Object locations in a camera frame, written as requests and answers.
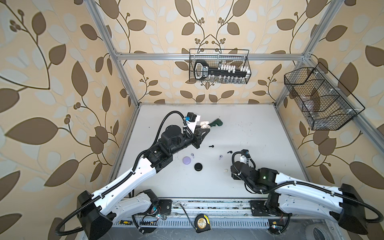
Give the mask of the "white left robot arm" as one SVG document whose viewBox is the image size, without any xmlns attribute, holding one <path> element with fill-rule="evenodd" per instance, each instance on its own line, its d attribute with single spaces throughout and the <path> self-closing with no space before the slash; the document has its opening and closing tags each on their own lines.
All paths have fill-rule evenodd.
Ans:
<svg viewBox="0 0 384 240">
<path fill-rule="evenodd" d="M 132 168 L 93 193 L 81 193 L 77 209 L 56 226 L 55 235 L 83 231 L 89 240 L 98 240 L 119 220 L 151 211 L 158 205 L 159 200 L 152 190 L 129 199 L 125 197 L 170 164 L 174 154 L 189 146 L 198 149 L 211 130 L 210 123 L 201 121 L 195 113 L 184 116 L 179 111 L 171 111 L 165 117 L 172 114 L 182 118 L 183 126 L 170 125 L 165 131 L 159 128 L 153 144 L 138 154 Z"/>
</svg>

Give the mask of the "beige earbud charging case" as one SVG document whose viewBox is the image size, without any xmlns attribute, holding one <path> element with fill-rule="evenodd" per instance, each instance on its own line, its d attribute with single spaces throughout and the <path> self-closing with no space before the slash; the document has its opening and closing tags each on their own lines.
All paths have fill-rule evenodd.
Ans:
<svg viewBox="0 0 384 240">
<path fill-rule="evenodd" d="M 200 127 L 202 129 L 210 129 L 211 128 L 209 121 L 201 121 L 200 122 Z"/>
</svg>

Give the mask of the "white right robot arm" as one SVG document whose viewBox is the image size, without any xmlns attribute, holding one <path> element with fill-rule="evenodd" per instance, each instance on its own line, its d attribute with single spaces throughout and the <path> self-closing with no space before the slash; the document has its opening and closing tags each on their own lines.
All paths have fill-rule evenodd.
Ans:
<svg viewBox="0 0 384 240">
<path fill-rule="evenodd" d="M 242 181 L 249 193 L 267 197 L 250 202 L 253 216 L 287 217 L 287 221 L 294 215 L 319 217 L 358 235 L 367 235 L 370 224 L 384 220 L 383 214 L 366 204 L 351 185 L 317 185 L 273 169 L 256 169 L 248 150 L 234 152 L 231 162 L 234 180 Z"/>
</svg>

